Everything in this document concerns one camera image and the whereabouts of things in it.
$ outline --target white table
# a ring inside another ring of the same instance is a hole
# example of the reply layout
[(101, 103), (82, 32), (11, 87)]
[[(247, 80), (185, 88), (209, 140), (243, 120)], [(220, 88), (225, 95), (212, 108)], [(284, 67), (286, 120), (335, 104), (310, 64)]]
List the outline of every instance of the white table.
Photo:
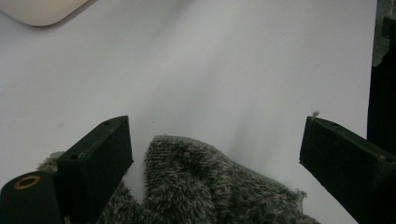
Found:
[(374, 28), (370, 0), (101, 0), (47, 28), (0, 14), (0, 185), (129, 115), (139, 201), (167, 133), (305, 190), (322, 223), (356, 223), (299, 152), (314, 110), (365, 136)]

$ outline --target gray cloth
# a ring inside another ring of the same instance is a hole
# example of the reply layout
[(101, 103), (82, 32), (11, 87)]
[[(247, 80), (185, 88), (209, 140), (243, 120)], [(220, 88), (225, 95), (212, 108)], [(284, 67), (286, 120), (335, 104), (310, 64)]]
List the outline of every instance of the gray cloth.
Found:
[[(39, 170), (55, 172), (56, 157)], [(318, 223), (304, 215), (304, 193), (291, 191), (185, 137), (156, 136), (146, 155), (146, 198), (121, 182), (99, 223)]]

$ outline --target gray towel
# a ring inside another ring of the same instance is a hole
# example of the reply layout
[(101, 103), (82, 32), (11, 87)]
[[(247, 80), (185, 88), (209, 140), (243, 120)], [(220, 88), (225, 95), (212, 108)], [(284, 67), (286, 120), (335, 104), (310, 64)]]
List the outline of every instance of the gray towel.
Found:
[[(55, 172), (56, 158), (38, 169)], [(302, 191), (252, 172), (208, 144), (156, 136), (145, 162), (143, 203), (121, 182), (99, 223), (318, 223), (303, 214)]]

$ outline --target beige object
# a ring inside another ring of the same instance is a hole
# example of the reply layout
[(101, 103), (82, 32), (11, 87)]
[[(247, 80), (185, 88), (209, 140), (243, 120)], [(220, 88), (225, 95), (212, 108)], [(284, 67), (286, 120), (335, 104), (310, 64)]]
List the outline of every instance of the beige object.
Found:
[(11, 18), (34, 26), (56, 23), (88, 0), (0, 0), (0, 10)]

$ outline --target gold ring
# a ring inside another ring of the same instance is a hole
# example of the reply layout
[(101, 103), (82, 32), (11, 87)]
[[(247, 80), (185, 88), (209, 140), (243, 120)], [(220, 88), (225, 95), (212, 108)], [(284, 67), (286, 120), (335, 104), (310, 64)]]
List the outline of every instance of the gold ring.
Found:
[(15, 183), (14, 188), (15, 189), (28, 189), (38, 183), (40, 181), (41, 177), (38, 175), (29, 175), (26, 176), (20, 180), (18, 180), (17, 183)]

